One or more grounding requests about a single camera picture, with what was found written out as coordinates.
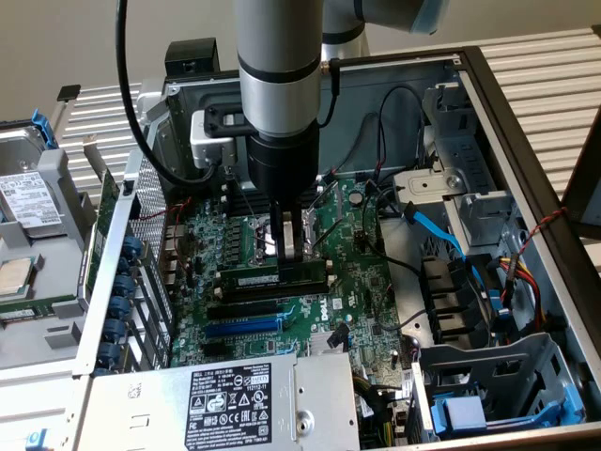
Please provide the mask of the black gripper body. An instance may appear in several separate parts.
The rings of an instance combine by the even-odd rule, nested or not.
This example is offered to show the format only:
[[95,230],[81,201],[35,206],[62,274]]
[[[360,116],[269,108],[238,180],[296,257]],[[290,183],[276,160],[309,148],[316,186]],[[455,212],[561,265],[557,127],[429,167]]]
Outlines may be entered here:
[[320,128],[317,123],[288,137],[246,137],[248,173],[254,186],[280,204],[290,204],[315,182]]

